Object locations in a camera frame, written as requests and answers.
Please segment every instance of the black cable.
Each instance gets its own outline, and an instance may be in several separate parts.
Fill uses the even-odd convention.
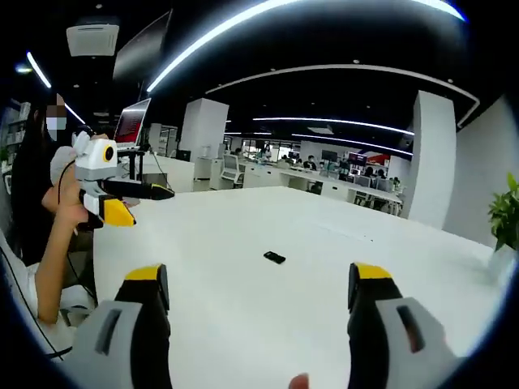
[[[61,351],[57,351],[56,348],[52,345],[52,343],[50,343],[49,338],[47,338],[47,336],[45,335],[45,333],[44,333],[43,330],[41,329],[40,324],[38,324],[38,321],[37,321],[36,318],[32,315],[31,307],[29,306],[27,300],[25,299],[24,292],[22,291],[22,288],[19,286],[18,279],[16,278],[16,275],[15,275],[15,271],[13,270],[13,267],[11,266],[11,262],[9,261],[7,255],[6,255],[6,252],[3,250],[2,247],[0,247],[0,250],[2,251],[2,255],[4,256],[4,258],[6,259],[7,266],[9,266],[9,268],[11,269],[11,274],[13,275],[13,278],[15,279],[15,283],[16,283],[16,286],[18,287],[19,294],[20,294],[20,296],[22,297],[22,299],[24,300],[25,306],[27,306],[27,309],[28,309],[28,311],[29,311],[29,314],[30,314],[31,317],[32,317],[32,320],[33,320],[34,323],[36,324],[36,327],[38,327],[38,330],[40,330],[40,333],[43,335],[43,337],[45,338],[45,340],[47,341],[47,343],[49,344],[49,346],[50,346],[50,347],[52,348],[52,350],[54,351],[53,353],[51,353],[51,354],[46,354],[45,356],[48,357],[48,358],[50,358],[50,359],[53,359],[53,358],[55,358],[55,357],[58,357],[59,359],[61,359],[61,360],[63,361],[62,355],[65,355],[65,354],[69,353],[69,352],[72,350],[72,347],[65,348],[65,349],[63,349],[63,350],[61,350]]]
[[[70,165],[72,165],[73,163],[75,162],[75,160],[71,160],[66,166],[65,166],[65,169],[62,171],[61,175],[59,176],[59,181],[58,181],[58,205],[59,205],[59,200],[60,200],[60,194],[61,194],[61,188],[62,188],[62,178],[63,178],[63,174],[65,174],[66,170],[69,168]],[[74,273],[74,276],[75,278],[77,279],[78,281],[78,284],[81,285],[83,287],[83,289],[90,295],[91,298],[94,299],[94,301],[96,300],[96,298],[94,297],[93,293],[90,292],[84,285],[83,283],[81,282],[81,280],[79,279],[79,276],[78,276],[78,273],[76,273],[75,269],[74,269],[74,266],[72,265],[72,261],[71,261],[71,257],[69,256],[68,254],[68,251],[66,253],[66,259],[68,259],[68,263],[69,265],[71,265],[71,269],[72,269],[72,272]]]
[[[169,190],[173,190],[173,188],[171,187],[171,185],[170,185],[169,182],[168,182],[168,176],[166,176],[165,173],[162,171],[162,168],[161,168],[161,165],[159,164],[159,161],[158,161],[158,159],[157,159],[157,156],[155,155],[155,153],[153,152],[153,150],[151,150],[150,152],[152,153],[153,158],[155,158],[155,162],[157,163],[157,166],[158,166],[159,170],[161,171],[162,176],[163,176],[164,179],[165,179],[165,183],[166,183],[166,185],[168,186],[168,189],[169,189]]]

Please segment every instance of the white pillar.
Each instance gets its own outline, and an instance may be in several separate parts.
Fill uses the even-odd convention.
[[[411,161],[400,158],[399,156],[389,157],[388,178],[398,177],[401,184],[407,186],[409,181],[409,171]]]
[[[240,138],[238,136],[233,136],[230,140],[230,151],[236,150],[238,147],[242,148],[242,142],[243,138]]]
[[[148,143],[154,152],[159,151],[159,139],[161,137],[162,125],[160,123],[152,123],[149,127]]]
[[[456,168],[453,102],[419,91],[414,102],[413,128],[413,160],[402,216],[442,229]]]
[[[207,99],[187,105],[178,148],[191,152],[191,162],[202,156],[203,148],[207,146],[210,147],[207,157],[217,157],[218,147],[224,139],[228,111],[228,105]]]

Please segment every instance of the air conditioning unit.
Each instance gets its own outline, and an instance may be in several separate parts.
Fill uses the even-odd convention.
[[[113,20],[82,19],[66,30],[66,39],[72,57],[113,56],[118,34]]]

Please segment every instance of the laptop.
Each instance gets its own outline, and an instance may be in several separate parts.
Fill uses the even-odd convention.
[[[144,117],[151,100],[139,101],[122,110],[114,136],[118,151],[136,150],[139,148],[137,142],[139,141]]]

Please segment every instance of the potted plant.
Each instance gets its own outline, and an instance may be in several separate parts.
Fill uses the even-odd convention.
[[[9,159],[9,152],[5,147],[0,148],[0,161],[2,162],[2,169],[7,167],[7,160]]]
[[[507,284],[513,274],[519,248],[519,183],[511,173],[508,173],[507,182],[509,191],[494,194],[495,200],[488,212],[492,234],[497,238],[489,270],[502,285]]]

